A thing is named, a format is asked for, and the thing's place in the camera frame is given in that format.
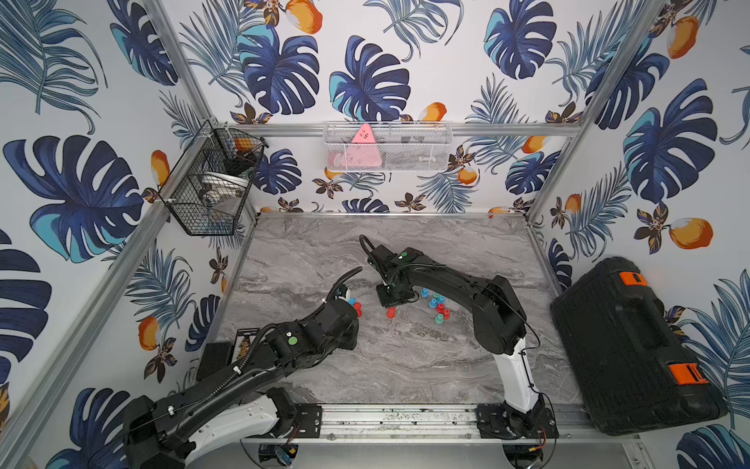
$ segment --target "white wire basket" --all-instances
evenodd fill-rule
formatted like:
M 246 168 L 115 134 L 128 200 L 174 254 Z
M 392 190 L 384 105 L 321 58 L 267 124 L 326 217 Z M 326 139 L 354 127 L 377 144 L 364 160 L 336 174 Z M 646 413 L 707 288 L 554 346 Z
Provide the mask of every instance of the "white wire basket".
M 328 170 L 337 173 L 438 173 L 448 166 L 453 143 L 445 122 L 368 122 L 375 143 L 352 143 L 365 122 L 327 122 L 323 143 Z

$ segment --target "gray marble surface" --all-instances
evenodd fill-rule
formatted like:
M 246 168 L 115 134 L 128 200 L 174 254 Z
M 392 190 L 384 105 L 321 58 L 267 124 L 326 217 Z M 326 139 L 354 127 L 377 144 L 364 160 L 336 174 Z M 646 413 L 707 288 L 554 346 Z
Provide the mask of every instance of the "gray marble surface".
M 337 350 L 310 370 L 282 380 L 296 401 L 337 403 L 477 403 L 503 400 L 493 357 L 476 342 L 471 314 L 448 301 L 451 318 L 435 323 L 424 300 L 401 305 L 388 319 L 375 286 L 382 283 L 359 245 L 364 234 L 392 251 L 407 246 L 456 269 L 511 282 L 541 347 L 529 352 L 539 389 L 555 403 L 581 395 L 552 324 L 552 293 L 520 217 L 264 218 L 235 283 L 216 340 L 237 329 L 309 314 L 332 283 L 356 266 L 349 280 L 362 304 L 357 348 Z M 535 342 L 531 334 L 530 344 Z

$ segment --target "black box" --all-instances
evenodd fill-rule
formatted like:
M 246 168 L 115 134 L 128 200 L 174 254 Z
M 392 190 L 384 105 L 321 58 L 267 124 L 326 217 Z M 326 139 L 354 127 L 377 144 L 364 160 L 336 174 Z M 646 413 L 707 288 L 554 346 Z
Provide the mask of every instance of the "black box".
M 691 365 L 696 356 L 670 330 L 663 303 L 640 273 L 629 260 L 610 257 L 552 301 L 593 422 L 620 435 L 725 415 L 721 392 Z

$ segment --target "pink triangle object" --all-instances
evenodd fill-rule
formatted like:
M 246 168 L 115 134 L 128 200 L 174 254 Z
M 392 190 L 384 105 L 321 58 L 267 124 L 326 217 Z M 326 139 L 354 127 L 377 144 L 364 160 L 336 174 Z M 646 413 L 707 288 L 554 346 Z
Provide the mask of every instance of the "pink triangle object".
M 346 151 L 346 165 L 348 167 L 380 167 L 383 165 L 383 157 L 375 143 L 375 136 L 370 124 L 362 124 L 352 143 Z

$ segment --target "tropical leaf wallpaper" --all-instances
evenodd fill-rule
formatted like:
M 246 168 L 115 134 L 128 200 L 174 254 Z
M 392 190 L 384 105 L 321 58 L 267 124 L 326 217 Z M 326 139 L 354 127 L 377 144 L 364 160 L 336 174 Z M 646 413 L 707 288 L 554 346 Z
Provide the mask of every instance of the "tropical leaf wallpaper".
M 165 7 L 212 112 L 230 124 L 517 124 L 580 121 L 642 3 L 187 0 Z M 634 79 L 628 75 L 621 89 L 643 96 L 615 100 L 608 120 L 648 95 L 644 86 L 664 74 L 654 61 L 663 65 L 649 54 L 635 61 Z M 334 174 L 318 139 L 267 140 L 250 196 L 257 211 L 345 212 L 369 198 L 383 212 L 411 193 L 424 195 L 423 212 L 485 213 L 514 204 L 528 210 L 566 141 L 477 135 L 454 139 L 441 173 Z
M 0 431 L 197 135 L 180 78 L 140 0 L 0 0 Z M 38 467 L 125 467 L 122 408 L 185 384 L 250 223 L 221 238 L 165 224 L 45 425 Z
M 605 43 L 615 39 L 600 29 L 631 7 L 581 23 L 565 59 L 551 62 L 574 99 L 590 95 L 608 66 Z M 716 422 L 641 434 L 654 467 L 750 463 L 750 250 L 737 215 L 750 174 L 748 15 L 747 2 L 665 2 L 597 127 L 531 220 L 562 289 L 603 258 L 632 260 L 724 393 L 729 414 Z M 596 60 L 599 72 L 586 69 Z

